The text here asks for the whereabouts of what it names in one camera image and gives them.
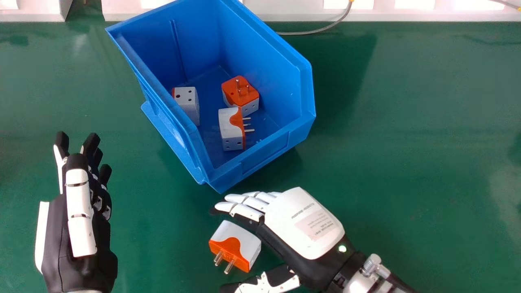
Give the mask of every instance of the label sticker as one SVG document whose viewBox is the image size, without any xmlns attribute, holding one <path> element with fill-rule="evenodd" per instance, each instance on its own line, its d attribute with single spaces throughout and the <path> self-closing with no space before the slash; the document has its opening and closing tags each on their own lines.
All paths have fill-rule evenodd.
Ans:
<svg viewBox="0 0 521 293">
<path fill-rule="evenodd" d="M 296 222 L 295 226 L 304 232 L 312 241 L 317 241 L 336 227 L 333 219 L 324 209 L 320 209 L 306 216 Z"/>
</svg>

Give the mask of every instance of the back of robotic hand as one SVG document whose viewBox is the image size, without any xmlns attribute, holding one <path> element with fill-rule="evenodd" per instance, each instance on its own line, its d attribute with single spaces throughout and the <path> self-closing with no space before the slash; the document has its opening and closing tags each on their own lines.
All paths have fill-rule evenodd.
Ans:
<svg viewBox="0 0 521 293">
<path fill-rule="evenodd" d="M 304 286 L 313 291 L 414 292 L 381 264 L 357 252 L 338 219 L 300 187 L 285 192 L 229 194 L 215 205 L 254 231 L 285 264 L 220 293 L 276 293 Z"/>
<path fill-rule="evenodd" d="M 110 293 L 114 287 L 118 259 L 110 250 L 111 169 L 99 168 L 99 143 L 92 133 L 79 153 L 69 155 L 68 136 L 56 136 L 59 195 L 40 202 L 34 251 L 49 293 Z"/>
</svg>

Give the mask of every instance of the robotic arm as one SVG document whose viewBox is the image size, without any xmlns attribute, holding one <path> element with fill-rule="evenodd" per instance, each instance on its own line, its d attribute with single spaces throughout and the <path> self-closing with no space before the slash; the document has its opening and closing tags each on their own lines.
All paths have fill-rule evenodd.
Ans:
<svg viewBox="0 0 521 293">
<path fill-rule="evenodd" d="M 110 250 L 112 202 L 107 192 L 111 168 L 95 133 L 80 153 L 69 155 L 69 138 L 59 132 L 54 144 L 60 195 L 40 202 L 34 260 L 50 293 L 110 293 L 118 260 Z"/>
<path fill-rule="evenodd" d="M 287 292 L 301 285 L 330 293 L 415 292 L 376 254 L 357 252 L 338 219 L 300 187 L 279 192 L 229 194 L 215 205 L 255 231 L 286 264 L 221 293 Z"/>
</svg>

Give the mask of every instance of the black and white robotic hand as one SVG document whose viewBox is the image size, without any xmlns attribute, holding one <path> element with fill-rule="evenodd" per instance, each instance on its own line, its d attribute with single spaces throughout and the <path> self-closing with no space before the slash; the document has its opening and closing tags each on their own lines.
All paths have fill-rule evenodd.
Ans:
<svg viewBox="0 0 521 293">
<path fill-rule="evenodd" d="M 285 192 L 229 194 L 214 212 L 254 231 L 285 264 L 220 293 L 278 293 L 300 286 L 342 293 L 414 292 L 376 254 L 357 252 L 338 219 L 300 187 Z"/>
<path fill-rule="evenodd" d="M 77 154 L 69 155 L 69 137 L 59 132 L 54 144 L 59 195 L 40 202 L 34 260 L 49 293 L 110 293 L 118 259 L 110 250 L 112 173 L 99 165 L 100 138 L 92 133 Z"/>
</svg>

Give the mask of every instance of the plug pin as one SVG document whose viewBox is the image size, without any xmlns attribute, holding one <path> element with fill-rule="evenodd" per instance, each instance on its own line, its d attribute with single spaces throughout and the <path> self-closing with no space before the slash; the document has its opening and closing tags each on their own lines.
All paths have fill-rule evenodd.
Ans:
<svg viewBox="0 0 521 293">
<path fill-rule="evenodd" d="M 231 268 L 233 267 L 233 264 L 235 263 L 235 259 L 231 260 L 231 262 L 228 264 L 228 266 L 225 269 L 225 274 L 228 275 L 230 273 Z"/>
<path fill-rule="evenodd" d="M 215 266 L 219 266 L 221 264 L 221 261 L 222 261 L 222 251 L 219 251 L 219 253 L 214 258 Z"/>
</svg>

